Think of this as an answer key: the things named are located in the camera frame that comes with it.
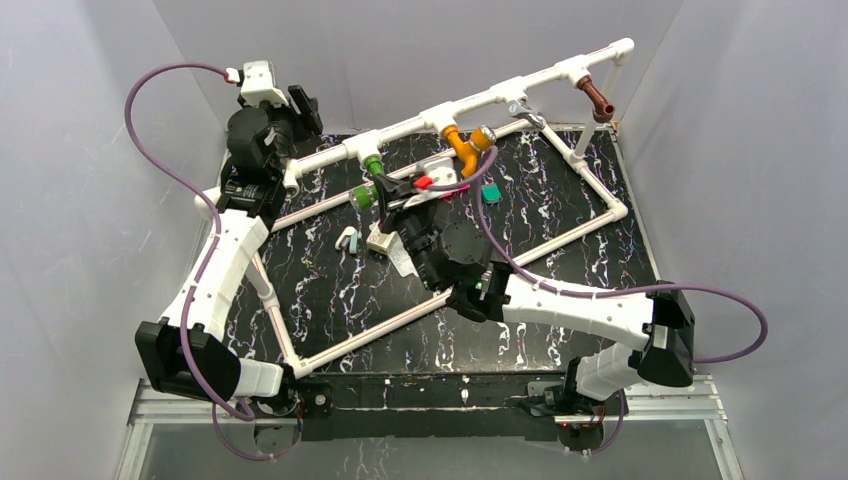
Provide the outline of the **green plastic faucet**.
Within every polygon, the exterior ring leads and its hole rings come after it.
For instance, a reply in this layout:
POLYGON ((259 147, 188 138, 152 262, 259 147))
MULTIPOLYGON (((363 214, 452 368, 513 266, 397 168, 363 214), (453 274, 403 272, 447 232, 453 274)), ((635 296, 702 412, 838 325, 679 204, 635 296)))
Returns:
MULTIPOLYGON (((363 166, 371 179, 384 173, 382 156, 379 153, 366 157, 363 166)), ((349 202, 357 210, 369 209, 377 200, 378 194, 373 183, 354 187, 349 192, 349 202)))

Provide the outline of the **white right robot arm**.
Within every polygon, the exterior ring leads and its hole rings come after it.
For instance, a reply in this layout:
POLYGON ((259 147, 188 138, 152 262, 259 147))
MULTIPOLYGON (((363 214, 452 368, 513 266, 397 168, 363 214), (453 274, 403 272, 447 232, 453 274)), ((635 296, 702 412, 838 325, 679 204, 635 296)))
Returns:
POLYGON ((660 285, 618 295, 552 279, 524 276, 496 255, 486 234, 468 221, 435 222, 433 201, 404 204, 424 177, 372 177, 380 227, 399 235, 422 284, 449 291, 446 304, 475 321, 538 323, 606 338, 611 346, 568 364, 554 397, 577 414, 590 413, 615 392, 645 381, 666 387, 693 382, 694 318, 685 298, 660 285))

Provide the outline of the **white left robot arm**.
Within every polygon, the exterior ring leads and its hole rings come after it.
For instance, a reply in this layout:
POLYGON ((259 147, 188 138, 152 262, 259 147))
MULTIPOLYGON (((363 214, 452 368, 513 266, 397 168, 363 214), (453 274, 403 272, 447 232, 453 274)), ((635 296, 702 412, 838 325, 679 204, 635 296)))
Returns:
POLYGON ((246 274, 256 272, 254 255, 269 237, 293 188, 283 183, 297 144, 320 135, 318 101, 299 85, 288 88, 291 103, 263 99, 241 109, 227 125, 227 164, 220 187, 201 199, 203 212, 219 220, 179 293, 155 322, 144 321, 135 344, 152 387, 197 400, 260 397, 275 416, 294 411, 297 387, 291 370, 239 358, 223 343, 227 316, 246 274))

